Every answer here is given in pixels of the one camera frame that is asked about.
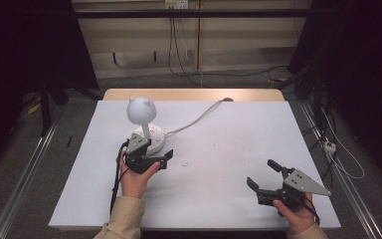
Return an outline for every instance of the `sleeve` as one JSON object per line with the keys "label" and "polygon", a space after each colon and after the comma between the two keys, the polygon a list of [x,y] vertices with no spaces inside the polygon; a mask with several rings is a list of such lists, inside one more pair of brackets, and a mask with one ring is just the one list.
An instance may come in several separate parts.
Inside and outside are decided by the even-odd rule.
{"label": "sleeve", "polygon": [[296,235],[290,235],[289,239],[327,239],[327,236],[324,231],[316,223],[314,223],[305,231]]}
{"label": "sleeve", "polygon": [[127,196],[117,197],[110,221],[103,225],[95,239],[139,239],[144,208],[145,203],[141,199]]}

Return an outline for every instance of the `human hand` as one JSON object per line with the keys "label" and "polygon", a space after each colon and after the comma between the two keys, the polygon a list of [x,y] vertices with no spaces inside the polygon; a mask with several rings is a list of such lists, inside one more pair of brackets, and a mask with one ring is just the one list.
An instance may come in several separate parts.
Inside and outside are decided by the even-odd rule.
{"label": "human hand", "polygon": [[[306,193],[305,197],[312,202],[311,193]],[[304,203],[312,209],[311,204],[306,199]],[[292,212],[279,200],[274,200],[273,205],[289,222],[290,235],[299,234],[314,224],[314,215],[305,207],[302,207],[298,212]]]}
{"label": "human hand", "polygon": [[141,198],[147,188],[147,182],[150,177],[157,172],[160,162],[154,162],[144,173],[138,174],[131,171],[124,162],[126,152],[120,154],[119,170],[122,178],[120,185],[122,187],[122,195]]}

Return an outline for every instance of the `white table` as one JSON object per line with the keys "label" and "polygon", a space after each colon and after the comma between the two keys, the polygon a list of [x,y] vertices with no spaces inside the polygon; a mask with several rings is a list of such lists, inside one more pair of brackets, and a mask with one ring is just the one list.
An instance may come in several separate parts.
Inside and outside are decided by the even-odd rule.
{"label": "white table", "polygon": [[[198,117],[214,102],[155,102],[154,124],[165,131]],[[108,221],[115,157],[137,125],[126,117],[127,101],[102,101],[58,202],[51,227],[95,229]],[[267,166],[301,169],[320,176],[287,102],[221,103],[191,127],[167,137],[157,154],[174,149],[168,168],[156,173],[144,195],[144,230],[282,230],[275,208],[259,205],[247,184],[282,187],[282,175]],[[323,228],[340,227],[330,200],[314,195]]]}

